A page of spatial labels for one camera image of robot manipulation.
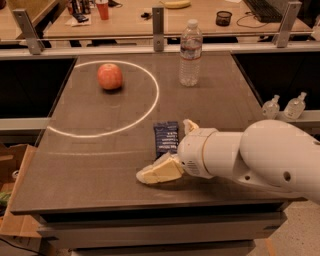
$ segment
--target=water bottle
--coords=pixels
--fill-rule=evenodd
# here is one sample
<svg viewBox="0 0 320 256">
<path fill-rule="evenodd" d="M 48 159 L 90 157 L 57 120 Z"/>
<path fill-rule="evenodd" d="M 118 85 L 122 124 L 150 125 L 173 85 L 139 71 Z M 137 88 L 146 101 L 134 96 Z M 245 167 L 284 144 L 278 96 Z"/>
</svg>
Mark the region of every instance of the water bottle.
<svg viewBox="0 0 320 256">
<path fill-rule="evenodd" d="M 202 52 L 202 32 L 198 21 L 191 19 L 180 39 L 180 70 L 179 80 L 184 86 L 194 86 L 198 83 Z"/>
</svg>

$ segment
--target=white circle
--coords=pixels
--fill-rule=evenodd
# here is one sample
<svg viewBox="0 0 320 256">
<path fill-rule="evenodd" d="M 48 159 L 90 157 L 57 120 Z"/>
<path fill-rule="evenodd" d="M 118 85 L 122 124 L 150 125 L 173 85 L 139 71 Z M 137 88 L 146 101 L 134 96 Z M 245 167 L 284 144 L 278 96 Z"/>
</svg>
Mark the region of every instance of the white circle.
<svg viewBox="0 0 320 256">
<path fill-rule="evenodd" d="M 133 66 L 133 67 L 136 67 L 136 68 L 142 70 L 143 72 L 145 72 L 147 75 L 149 75 L 151 77 L 151 79 L 154 81 L 154 85 L 156 86 L 156 97 L 155 97 L 155 100 L 153 101 L 151 107 L 149 108 L 149 110 L 142 117 L 140 117 L 138 120 L 134 121 L 133 123 L 131 123 L 131 124 L 127 125 L 127 126 L 124 126 L 124 127 L 120 127 L 120 128 L 118 128 L 116 130 L 109 131 L 109 132 L 104 132 L 104 133 L 98 133 L 98 134 L 92 134 L 92 135 L 79 135 L 79 134 L 73 134 L 73 133 L 69 133 L 69 132 L 60 131 L 60 130 L 50 126 L 50 124 L 48 125 L 47 129 L 49 129 L 49 130 L 51 130 L 53 132 L 56 132 L 58 134 L 61 134 L 61 135 L 64 135 L 64 136 L 68 136 L 68 137 L 73 137 L 73 138 L 83 138 L 83 139 L 86 139 L 86 138 L 98 138 L 98 137 L 107 136 L 107 135 L 111 135 L 111 134 L 115 134 L 115 133 L 127 130 L 127 129 L 137 125 L 141 121 L 143 121 L 153 111 L 153 109 L 155 108 L 155 106 L 156 106 L 156 104 L 157 104 L 157 102 L 159 100 L 159 85 L 158 85 L 158 82 L 157 82 L 156 78 L 148 70 L 146 70 L 145 68 L 143 68 L 143 67 L 141 67 L 139 65 L 133 64 L 131 62 L 119 61 L 119 60 L 90 61 L 90 62 L 78 64 L 74 68 L 76 69 L 76 68 L 81 68 L 81 67 L 86 66 L 86 65 L 98 64 L 98 63 L 106 63 L 106 62 L 130 65 L 130 66 Z"/>
</svg>

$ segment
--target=plastic bottle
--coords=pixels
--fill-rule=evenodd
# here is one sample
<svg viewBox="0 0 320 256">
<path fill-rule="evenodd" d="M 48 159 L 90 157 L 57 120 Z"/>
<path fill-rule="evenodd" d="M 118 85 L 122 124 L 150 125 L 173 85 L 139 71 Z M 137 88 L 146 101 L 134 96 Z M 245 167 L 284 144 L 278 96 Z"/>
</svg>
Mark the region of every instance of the plastic bottle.
<svg viewBox="0 0 320 256">
<path fill-rule="evenodd" d="M 272 100 L 269 100 L 265 102 L 262 106 L 262 114 L 267 118 L 267 119 L 275 119 L 276 116 L 279 113 L 280 106 L 278 104 L 280 96 L 279 95 L 274 95 Z"/>
<path fill-rule="evenodd" d="M 191 19 L 180 39 L 179 80 L 182 85 L 194 86 L 198 83 L 202 52 L 202 32 L 198 21 Z"/>
<path fill-rule="evenodd" d="M 298 119 L 306 107 L 304 98 L 307 93 L 301 92 L 298 98 L 293 98 L 288 102 L 288 105 L 284 109 L 284 115 L 290 119 Z"/>
</svg>

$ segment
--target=cup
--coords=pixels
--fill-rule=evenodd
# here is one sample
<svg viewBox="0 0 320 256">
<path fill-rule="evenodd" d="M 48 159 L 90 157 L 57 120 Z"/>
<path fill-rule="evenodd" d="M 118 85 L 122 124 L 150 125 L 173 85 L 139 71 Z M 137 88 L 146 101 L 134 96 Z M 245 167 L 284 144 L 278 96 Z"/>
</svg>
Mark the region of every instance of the cup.
<svg viewBox="0 0 320 256">
<path fill-rule="evenodd" d="M 101 20 L 109 19 L 108 0 L 96 0 Z"/>
<path fill-rule="evenodd" d="M 231 12 L 227 12 L 227 11 L 217 12 L 216 24 L 222 27 L 229 26 L 231 21 L 231 16 L 232 16 Z"/>
</svg>

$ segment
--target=cable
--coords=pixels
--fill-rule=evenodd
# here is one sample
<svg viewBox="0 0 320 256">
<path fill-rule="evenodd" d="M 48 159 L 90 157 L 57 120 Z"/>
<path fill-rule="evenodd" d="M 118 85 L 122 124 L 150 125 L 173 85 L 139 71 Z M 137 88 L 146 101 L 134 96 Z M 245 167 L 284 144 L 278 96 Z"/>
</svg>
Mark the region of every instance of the cable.
<svg viewBox="0 0 320 256">
<path fill-rule="evenodd" d="M 24 251 L 28 251 L 28 252 L 33 252 L 33 253 L 36 253 L 38 256 L 46 256 L 46 255 L 44 255 L 44 254 L 42 254 L 42 253 L 40 253 L 40 252 L 36 252 L 36 251 L 30 250 L 30 249 L 27 249 L 27 248 L 23 248 L 23 247 L 19 247 L 19 246 L 16 246 L 16 245 L 14 245 L 14 244 L 11 244 L 11 243 L 9 243 L 8 241 L 6 241 L 6 240 L 4 240 L 4 239 L 2 239 L 2 238 L 0 238 L 0 241 L 2 241 L 2 242 L 6 243 L 6 244 L 8 244 L 8 245 L 10 245 L 10 246 L 12 246 L 12 247 L 14 247 L 14 248 L 17 248 L 17 249 L 19 249 L 19 250 L 24 250 Z"/>
<path fill-rule="evenodd" d="M 265 23 L 265 24 L 263 24 L 263 25 L 261 25 L 261 26 L 257 26 L 257 27 L 241 25 L 241 24 L 239 23 L 239 21 L 240 21 L 240 20 L 243 20 L 244 18 L 248 18 L 248 17 L 254 16 L 254 18 L 257 19 L 257 16 L 254 15 L 254 14 L 252 14 L 251 12 L 246 12 L 246 14 L 247 14 L 246 16 L 243 16 L 243 17 L 241 17 L 240 19 L 237 20 L 237 25 L 238 25 L 238 26 L 240 26 L 240 27 L 245 27 L 245 28 L 262 28 L 262 27 L 264 27 L 264 26 L 266 26 L 266 25 L 269 24 L 269 23 Z"/>
</svg>

